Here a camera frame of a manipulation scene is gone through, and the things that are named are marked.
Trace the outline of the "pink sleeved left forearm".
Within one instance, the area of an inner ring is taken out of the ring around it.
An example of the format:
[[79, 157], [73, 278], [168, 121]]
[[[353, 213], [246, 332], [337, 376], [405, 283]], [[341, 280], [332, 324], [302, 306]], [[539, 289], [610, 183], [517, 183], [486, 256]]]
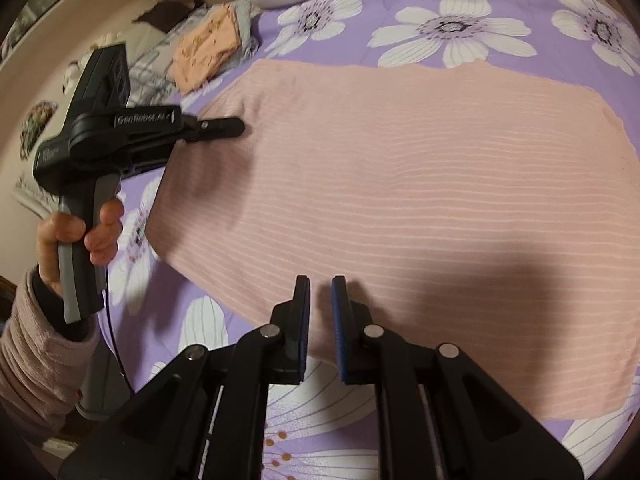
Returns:
[[93, 318], [67, 324], [39, 270], [25, 274], [1, 335], [1, 403], [27, 442], [43, 444], [63, 427], [98, 340]]

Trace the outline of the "person left hand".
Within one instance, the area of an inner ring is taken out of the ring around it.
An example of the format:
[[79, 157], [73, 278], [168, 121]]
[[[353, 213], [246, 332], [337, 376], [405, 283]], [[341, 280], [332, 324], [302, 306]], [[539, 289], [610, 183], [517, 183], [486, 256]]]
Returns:
[[100, 209], [99, 223], [90, 231], [81, 218], [55, 211], [41, 220], [37, 230], [36, 253], [38, 274], [43, 284], [59, 297], [63, 289], [58, 270], [58, 246], [81, 242], [88, 250], [94, 266], [107, 266], [118, 253], [118, 239], [122, 234], [125, 208], [114, 197]]

